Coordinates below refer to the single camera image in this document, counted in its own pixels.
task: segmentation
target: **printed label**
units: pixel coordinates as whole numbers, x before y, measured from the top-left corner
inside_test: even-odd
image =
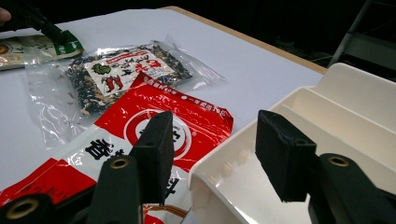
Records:
[[[140,72],[152,78],[175,72],[148,50],[121,53],[109,59],[85,63],[85,68],[104,96],[126,91]]]

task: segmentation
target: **plastic bag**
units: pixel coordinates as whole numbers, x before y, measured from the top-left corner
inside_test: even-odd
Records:
[[[191,208],[188,173],[198,160],[229,138],[233,117],[224,108],[169,88],[143,73],[62,153],[21,182],[0,191],[0,204],[39,192],[48,193],[54,203],[59,203],[91,187],[103,162],[134,150],[133,145],[149,119],[162,111],[174,114],[175,157],[165,205],[188,211]],[[155,204],[145,204],[145,208],[146,224],[178,224],[182,220],[178,215],[159,211]]]
[[[136,72],[144,71],[179,91],[226,81],[176,48],[173,39],[166,41],[98,49],[55,61],[46,51],[26,48],[26,73],[46,149],[63,147],[87,130],[128,90]]]
[[[81,111],[88,116],[112,106],[139,72],[180,91],[197,89],[223,79],[203,63],[162,41],[99,49],[93,55],[73,61],[67,75],[78,92]]]

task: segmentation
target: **screw hole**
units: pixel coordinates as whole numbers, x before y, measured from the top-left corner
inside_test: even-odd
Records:
[[[342,157],[337,157],[337,156],[329,157],[329,162],[336,166],[346,167],[349,165],[349,162],[346,159],[344,159]]]
[[[8,219],[18,219],[20,217],[25,217],[31,212],[35,211],[39,205],[38,200],[26,199],[21,202],[14,204],[7,211]]]
[[[122,159],[113,161],[110,166],[113,169],[121,169],[121,168],[124,168],[125,166],[127,166],[128,163],[129,163],[129,161],[127,159],[122,158]]]

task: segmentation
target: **dark background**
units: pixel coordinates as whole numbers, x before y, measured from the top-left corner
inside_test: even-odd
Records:
[[[334,54],[365,0],[31,0],[53,23],[74,21],[130,8],[177,6],[268,44],[293,42],[306,52]],[[380,0],[359,31],[396,42],[396,4]]]

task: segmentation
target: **white table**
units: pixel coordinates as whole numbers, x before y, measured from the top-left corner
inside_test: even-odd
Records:
[[[221,31],[172,9],[130,9],[58,24],[71,31],[87,51],[147,44],[169,35],[191,56],[226,77],[219,88],[186,92],[227,108],[233,115],[233,133],[253,121],[301,86],[318,83],[322,74],[235,35]],[[40,34],[33,29],[0,33],[0,38]],[[46,151],[33,119],[24,69],[0,72],[0,189],[20,181],[56,151]]]

